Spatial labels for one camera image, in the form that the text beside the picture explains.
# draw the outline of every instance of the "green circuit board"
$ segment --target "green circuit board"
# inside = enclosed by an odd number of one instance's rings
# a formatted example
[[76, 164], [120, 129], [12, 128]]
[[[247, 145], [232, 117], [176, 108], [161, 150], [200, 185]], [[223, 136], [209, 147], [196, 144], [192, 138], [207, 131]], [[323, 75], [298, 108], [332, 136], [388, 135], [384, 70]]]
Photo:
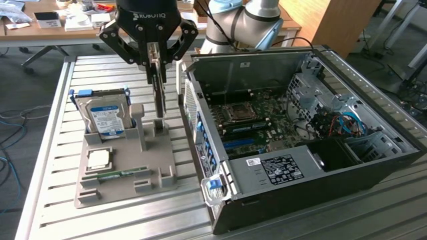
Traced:
[[[292, 148], [307, 137], [298, 133], [284, 111], [283, 94], [273, 90], [256, 90], [248, 101], [211, 105], [209, 108], [224, 147], [228, 143], [251, 142], [225, 147], [231, 159]], [[259, 122], [255, 125], [267, 125], [261, 129], [249, 129], [251, 121]], [[227, 124], [237, 125], [233, 129], [239, 132], [229, 131]]]

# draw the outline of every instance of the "wooden cabinet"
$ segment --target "wooden cabinet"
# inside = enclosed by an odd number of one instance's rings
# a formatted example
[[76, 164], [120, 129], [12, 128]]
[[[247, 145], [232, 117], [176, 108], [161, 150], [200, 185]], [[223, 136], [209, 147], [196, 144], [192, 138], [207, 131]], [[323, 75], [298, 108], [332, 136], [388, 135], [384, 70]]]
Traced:
[[[382, 0], [279, 0], [302, 26], [299, 37], [314, 45], [328, 45], [342, 57], [352, 51], [359, 35]], [[296, 39], [294, 46], [308, 46]]]

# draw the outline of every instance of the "white box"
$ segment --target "white box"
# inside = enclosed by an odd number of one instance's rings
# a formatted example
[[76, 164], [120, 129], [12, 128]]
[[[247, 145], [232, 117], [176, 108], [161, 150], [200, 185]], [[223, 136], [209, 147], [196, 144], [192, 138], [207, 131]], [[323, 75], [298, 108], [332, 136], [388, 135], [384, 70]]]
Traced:
[[67, 16], [64, 29], [65, 32], [92, 30], [93, 26], [89, 17], [84, 14]]
[[35, 12], [33, 16], [41, 29], [61, 27], [60, 16], [56, 12]]
[[93, 28], [99, 28], [104, 23], [109, 23], [112, 20], [109, 13], [99, 13], [91, 15], [91, 21], [93, 24]]

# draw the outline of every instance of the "red cable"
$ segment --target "red cable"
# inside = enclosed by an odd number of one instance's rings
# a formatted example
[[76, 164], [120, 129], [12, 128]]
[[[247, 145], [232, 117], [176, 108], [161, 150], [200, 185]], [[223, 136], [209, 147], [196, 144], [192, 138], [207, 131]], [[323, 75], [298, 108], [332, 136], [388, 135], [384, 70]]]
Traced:
[[331, 136], [331, 134], [332, 134], [332, 127], [334, 127], [335, 120], [336, 120], [338, 117], [339, 117], [339, 116], [335, 116], [335, 117], [332, 118], [331, 128], [330, 128], [330, 130], [328, 130], [328, 136]]

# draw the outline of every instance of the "aluminum slotted table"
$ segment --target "aluminum slotted table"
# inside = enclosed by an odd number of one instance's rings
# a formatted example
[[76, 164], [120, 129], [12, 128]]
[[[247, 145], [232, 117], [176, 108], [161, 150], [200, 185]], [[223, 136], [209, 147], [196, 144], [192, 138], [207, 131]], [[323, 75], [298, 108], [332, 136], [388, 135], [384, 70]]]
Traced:
[[177, 189], [76, 209], [84, 122], [68, 91], [127, 85], [131, 101], [144, 104], [144, 120], [149, 121], [155, 105], [152, 86], [144, 78], [136, 66], [116, 55], [68, 58], [64, 63], [16, 239], [383, 240], [427, 235], [427, 160], [420, 159], [367, 191], [213, 236], [180, 117], [175, 68], [167, 72], [165, 121], [171, 126]]

